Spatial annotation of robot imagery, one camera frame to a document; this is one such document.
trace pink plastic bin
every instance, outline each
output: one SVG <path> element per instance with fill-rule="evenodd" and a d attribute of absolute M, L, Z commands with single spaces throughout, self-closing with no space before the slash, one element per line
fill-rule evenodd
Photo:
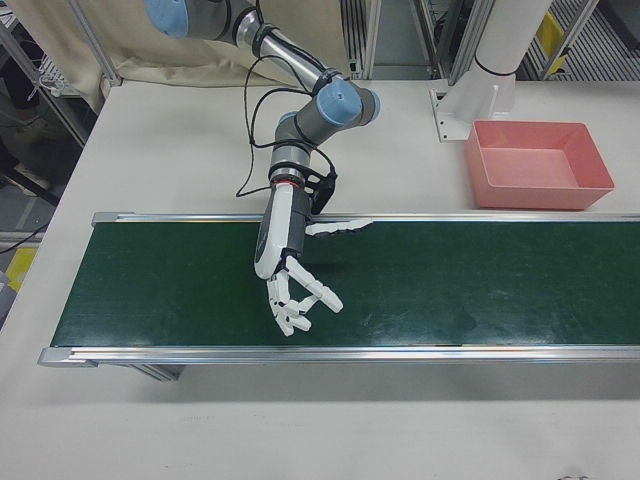
<path fill-rule="evenodd" d="M 478 120 L 465 154 L 479 207 L 584 210 L 614 188 L 583 123 Z"/>

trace white robotic hand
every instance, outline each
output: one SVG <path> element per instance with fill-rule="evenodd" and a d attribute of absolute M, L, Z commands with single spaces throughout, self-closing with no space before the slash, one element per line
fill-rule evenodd
<path fill-rule="evenodd" d="M 293 278 L 306 288 L 311 295 L 298 302 L 289 294 L 289 278 Z M 323 285 L 293 257 L 287 257 L 285 267 L 267 280 L 269 305 L 278 326 L 286 336 L 294 332 L 294 327 L 304 330 L 311 328 L 305 315 L 316 302 L 321 301 L 333 312 L 342 310 L 342 301 L 327 286 Z"/>
<path fill-rule="evenodd" d="M 267 211 L 260 225 L 255 256 L 256 274 L 267 281 L 269 306 L 282 332 L 289 336 L 294 328 L 308 331 L 311 322 L 307 312 L 318 301 L 338 313 L 342 301 L 327 286 L 308 272 L 297 258 L 302 257 L 304 236 L 321 237 L 339 232 L 358 231 L 371 224 L 371 219 L 350 222 L 308 224 L 309 198 L 304 189 L 291 182 L 273 186 Z M 294 300 L 289 293 L 292 278 L 311 295 Z"/>
<path fill-rule="evenodd" d="M 307 235 L 322 237 L 340 232 L 359 231 L 371 223 L 372 220 L 368 218 L 351 222 L 315 223 L 307 226 L 305 231 Z M 289 293 L 289 278 L 297 281 L 311 295 L 299 302 L 293 300 Z M 324 303 L 335 313 L 340 312 L 343 307 L 338 295 L 317 280 L 293 257 L 287 257 L 284 268 L 267 280 L 267 290 L 273 316 L 286 336 L 293 335 L 294 327 L 309 331 L 311 322 L 305 315 L 316 302 Z"/>

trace white pillar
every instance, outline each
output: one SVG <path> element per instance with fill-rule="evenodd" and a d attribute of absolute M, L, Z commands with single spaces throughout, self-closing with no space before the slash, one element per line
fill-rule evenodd
<path fill-rule="evenodd" d="M 552 0 L 495 0 L 471 68 L 439 102 L 440 140 L 466 140 L 476 119 L 504 118 L 515 102 L 515 70 Z"/>

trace black ring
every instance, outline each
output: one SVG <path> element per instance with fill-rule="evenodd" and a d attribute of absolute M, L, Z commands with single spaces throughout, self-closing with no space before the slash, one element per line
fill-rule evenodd
<path fill-rule="evenodd" d="M 214 38 L 214 40 L 220 40 L 229 31 L 229 25 L 231 24 L 231 4 L 229 3 L 229 1 L 230 0 L 225 0 L 225 4 L 227 5 L 227 17 L 224 20 L 224 28 L 222 29 L 220 35 Z"/>
<path fill-rule="evenodd" d="M 478 60 L 478 55 L 474 55 L 473 59 L 476 61 L 476 63 L 478 64 L 478 66 L 483 69 L 485 72 L 490 73 L 491 75 L 495 75 L 496 77 L 508 77 L 509 75 L 513 75 L 514 73 L 516 73 L 518 70 L 514 70 L 511 73 L 498 73 L 498 72 L 494 72 L 493 70 L 489 70 L 487 67 L 485 67 L 484 65 L 482 65 L 480 63 L 480 61 Z"/>
<path fill-rule="evenodd" d="M 233 44 L 237 47 L 238 44 L 236 43 L 236 38 L 238 37 L 238 29 L 240 28 L 240 24 L 242 23 L 242 21 L 247 17 L 247 15 L 249 15 L 249 13 L 251 12 L 255 12 L 256 7 L 248 7 L 245 8 L 242 12 L 240 12 L 240 15 L 238 15 L 238 18 L 236 19 L 236 23 L 233 25 L 233 30 L 231 30 L 231 39 L 233 40 Z"/>
<path fill-rule="evenodd" d="M 253 52 L 253 56 L 256 58 L 260 58 L 260 47 L 262 47 L 262 42 L 265 37 L 269 35 L 272 31 L 278 30 L 278 27 L 275 25 L 271 25 L 270 23 L 263 23 L 260 25 L 255 38 L 253 39 L 253 45 L 251 45 L 251 51 Z"/>
<path fill-rule="evenodd" d="M 324 72 L 322 72 L 322 74 L 316 81 L 315 85 L 313 86 L 311 95 L 315 97 L 318 94 L 318 92 L 322 90 L 323 87 L 331 83 L 331 80 L 333 80 L 333 77 L 337 75 L 342 75 L 342 72 L 335 68 L 327 68 Z"/>

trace white tabletop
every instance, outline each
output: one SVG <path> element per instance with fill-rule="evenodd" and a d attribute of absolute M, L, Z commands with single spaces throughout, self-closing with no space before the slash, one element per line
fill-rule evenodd
<path fill-rule="evenodd" d="M 340 174 L 328 211 L 473 209 L 462 145 L 436 141 L 429 86 L 371 84 L 380 118 L 327 143 Z M 259 140 L 297 100 L 265 106 Z M 0 333 L 0 477 L 636 476 L 639 365 L 189 367 L 169 385 L 38 367 L 94 212 L 264 209 L 266 194 L 233 196 L 248 168 L 241 109 L 236 88 L 112 90 Z M 587 123 L 617 186 L 593 210 L 637 212 L 640 84 L 518 84 L 514 118 Z"/>

